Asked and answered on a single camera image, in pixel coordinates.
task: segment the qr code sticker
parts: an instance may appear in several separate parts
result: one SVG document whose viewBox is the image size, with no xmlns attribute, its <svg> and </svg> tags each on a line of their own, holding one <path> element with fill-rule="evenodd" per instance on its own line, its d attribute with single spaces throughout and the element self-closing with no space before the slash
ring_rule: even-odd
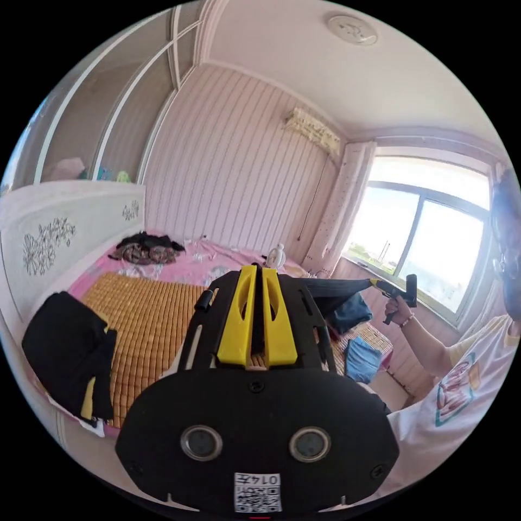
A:
<svg viewBox="0 0 521 521">
<path fill-rule="evenodd" d="M 235 511 L 282 512 L 280 474 L 235 474 Z"/>
</svg>

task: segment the ceiling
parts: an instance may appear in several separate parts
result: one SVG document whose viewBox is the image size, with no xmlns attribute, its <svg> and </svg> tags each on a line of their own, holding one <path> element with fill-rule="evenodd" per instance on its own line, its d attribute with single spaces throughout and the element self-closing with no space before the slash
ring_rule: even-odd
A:
<svg viewBox="0 0 521 521">
<path fill-rule="evenodd" d="M 378 42 L 357 47 L 326 22 L 351 14 Z M 251 71 L 319 107 L 347 136 L 389 127 L 465 132 L 503 148 L 478 102 L 423 47 L 375 18 L 322 0 L 228 0 L 210 60 Z"/>
</svg>

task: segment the sky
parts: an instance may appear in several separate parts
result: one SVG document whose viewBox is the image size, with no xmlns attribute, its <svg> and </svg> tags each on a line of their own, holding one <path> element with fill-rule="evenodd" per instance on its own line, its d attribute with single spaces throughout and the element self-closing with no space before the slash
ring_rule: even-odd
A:
<svg viewBox="0 0 521 521">
<path fill-rule="evenodd" d="M 421 182 L 423 187 L 450 192 L 466 200 L 472 199 L 471 202 L 488 208 L 486 177 L 465 169 L 460 169 L 464 175 L 454 175 L 459 172 L 453 168 L 444 171 L 440 167 L 424 172 L 423 177 L 418 174 L 418 166 L 413 176 L 413 170 L 409 168 L 411 165 L 406 164 L 407 168 L 403 168 L 402 162 L 403 158 L 400 158 L 400 162 L 393 159 L 382 167 L 378 165 L 374 175 L 373 168 L 370 179 L 415 186 Z M 397 263 L 405 247 L 417 203 L 418 196 L 415 194 L 368 188 L 348 244 L 361 244 L 366 250 L 379 255 L 385 243 L 389 242 L 385 260 Z M 478 219 L 426 201 L 408 260 L 453 285 L 462 284 L 466 287 L 479 252 L 482 232 L 483 223 Z"/>
</svg>

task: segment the yellow clip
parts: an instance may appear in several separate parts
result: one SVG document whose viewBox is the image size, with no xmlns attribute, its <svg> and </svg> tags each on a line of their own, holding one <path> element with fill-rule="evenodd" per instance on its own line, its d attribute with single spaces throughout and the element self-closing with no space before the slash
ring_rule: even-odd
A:
<svg viewBox="0 0 521 521">
<path fill-rule="evenodd" d="M 232 305 L 226 319 L 217 358 L 222 364 L 246 367 L 251 351 L 256 266 L 244 266 L 239 275 Z"/>
<path fill-rule="evenodd" d="M 292 365 L 297 361 L 297 349 L 277 270 L 262 269 L 262 292 L 266 365 Z"/>
</svg>

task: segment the floral headboard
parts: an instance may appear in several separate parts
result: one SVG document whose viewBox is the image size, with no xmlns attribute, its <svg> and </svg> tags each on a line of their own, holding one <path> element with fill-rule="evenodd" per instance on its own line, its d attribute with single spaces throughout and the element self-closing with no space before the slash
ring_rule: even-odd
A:
<svg viewBox="0 0 521 521">
<path fill-rule="evenodd" d="M 52 181 L 2 197 L 0 309 L 13 338 L 94 253 L 145 228 L 144 196 L 144 186 L 130 183 Z"/>
</svg>

